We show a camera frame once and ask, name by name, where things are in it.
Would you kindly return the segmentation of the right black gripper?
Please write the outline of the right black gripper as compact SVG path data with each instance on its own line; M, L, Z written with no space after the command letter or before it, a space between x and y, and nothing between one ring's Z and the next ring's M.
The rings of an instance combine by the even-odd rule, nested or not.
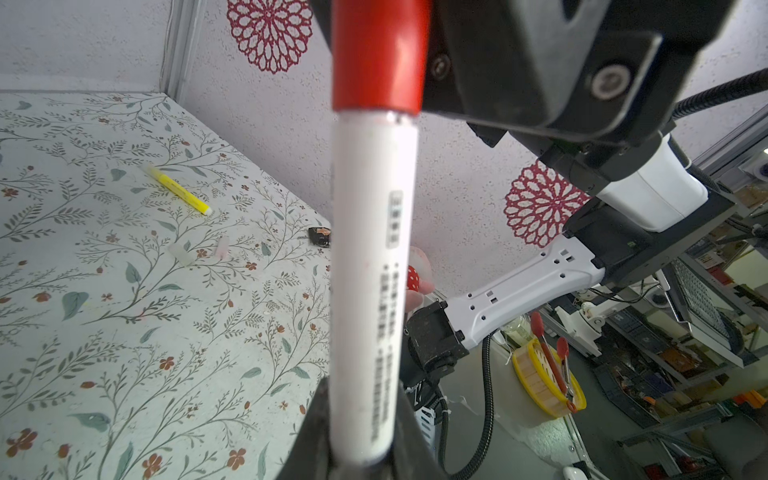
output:
M425 111L506 134L546 175L596 195L649 162L699 54L730 1L439 1Z

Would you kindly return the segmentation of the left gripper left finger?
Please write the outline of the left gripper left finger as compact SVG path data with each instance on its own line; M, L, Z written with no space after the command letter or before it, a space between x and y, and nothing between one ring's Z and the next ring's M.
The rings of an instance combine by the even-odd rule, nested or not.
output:
M318 384L291 452L291 479L327 479L332 467L329 440L329 379Z

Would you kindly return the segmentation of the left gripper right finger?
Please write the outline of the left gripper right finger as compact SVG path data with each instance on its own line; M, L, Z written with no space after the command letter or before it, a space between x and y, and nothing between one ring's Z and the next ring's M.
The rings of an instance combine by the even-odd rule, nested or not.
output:
M390 452L391 479L446 479L420 430L412 404L402 387L398 388L393 443Z

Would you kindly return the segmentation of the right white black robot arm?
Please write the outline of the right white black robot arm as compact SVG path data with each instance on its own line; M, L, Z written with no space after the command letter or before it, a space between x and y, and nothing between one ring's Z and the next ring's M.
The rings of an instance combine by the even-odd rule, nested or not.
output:
M673 121L725 94L677 96L730 1L440 1L430 113L486 144L511 135L589 202L540 253L488 286L418 310L399 377L437 382L510 319L597 284L624 287L693 242L723 200L671 147Z

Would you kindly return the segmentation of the yellow highlighter pen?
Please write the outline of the yellow highlighter pen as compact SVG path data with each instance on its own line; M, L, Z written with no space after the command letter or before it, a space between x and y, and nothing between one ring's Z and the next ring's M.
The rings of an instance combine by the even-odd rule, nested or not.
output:
M197 212L204 216L208 216L212 213L211 207L203 202L201 199L193 195L191 192L182 187L178 182L170 178L168 175L160 171L153 166L144 166L144 172L162 185L165 189L170 191L176 197L180 198L187 205L192 207Z

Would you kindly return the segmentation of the red pen cap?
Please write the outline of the red pen cap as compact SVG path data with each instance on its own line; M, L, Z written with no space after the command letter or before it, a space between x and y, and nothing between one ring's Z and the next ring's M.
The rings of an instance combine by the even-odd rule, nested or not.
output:
M331 3L332 110L422 109L430 0Z

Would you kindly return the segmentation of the translucent highlighter cap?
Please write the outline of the translucent highlighter cap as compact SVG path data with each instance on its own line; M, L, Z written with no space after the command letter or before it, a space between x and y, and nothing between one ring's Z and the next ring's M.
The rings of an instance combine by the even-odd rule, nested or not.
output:
M195 263L196 257L188 252L182 245L171 244L168 246L168 253L182 267L188 267Z

